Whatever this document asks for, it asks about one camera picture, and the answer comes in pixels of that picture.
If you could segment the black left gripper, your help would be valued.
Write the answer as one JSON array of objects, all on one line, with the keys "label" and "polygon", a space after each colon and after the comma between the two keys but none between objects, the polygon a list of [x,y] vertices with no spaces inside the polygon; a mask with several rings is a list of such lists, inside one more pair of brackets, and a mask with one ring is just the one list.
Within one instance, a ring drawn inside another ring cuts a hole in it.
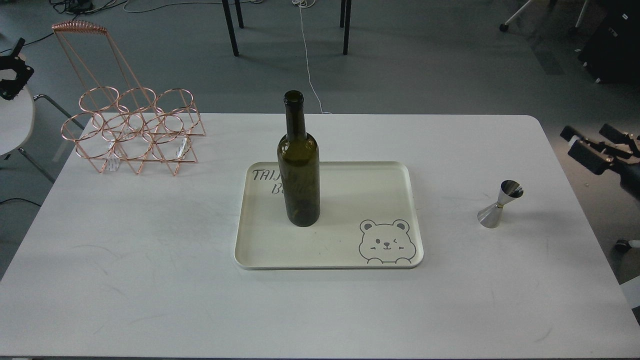
[{"label": "black left gripper", "polygon": [[13,50],[0,57],[0,95],[4,100],[14,100],[34,75],[35,69],[19,57],[25,44],[26,40],[19,38]]}]

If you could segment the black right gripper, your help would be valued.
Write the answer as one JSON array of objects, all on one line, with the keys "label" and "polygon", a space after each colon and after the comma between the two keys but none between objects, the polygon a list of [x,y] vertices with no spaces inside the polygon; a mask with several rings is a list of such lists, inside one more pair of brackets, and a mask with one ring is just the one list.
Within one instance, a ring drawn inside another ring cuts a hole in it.
[{"label": "black right gripper", "polygon": [[594,142],[570,125],[564,126],[560,137],[569,145],[569,156],[592,173],[601,175],[604,171],[611,170],[621,177],[638,177],[639,163],[627,160],[633,157],[633,153],[640,152],[639,137],[620,131],[608,123],[601,126],[599,134],[613,144],[627,145],[630,150],[605,141]]}]

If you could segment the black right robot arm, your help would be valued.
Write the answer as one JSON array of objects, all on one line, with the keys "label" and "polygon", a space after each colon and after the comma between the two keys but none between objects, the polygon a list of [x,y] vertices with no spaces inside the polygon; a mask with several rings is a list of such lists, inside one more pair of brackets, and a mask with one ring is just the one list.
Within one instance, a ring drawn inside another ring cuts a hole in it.
[{"label": "black right robot arm", "polygon": [[594,141],[569,125],[563,128],[560,136],[569,143],[567,154],[571,158],[596,175],[606,170],[617,173],[622,189],[639,199],[639,137],[619,131],[608,123],[602,125],[599,134],[608,141]]}]

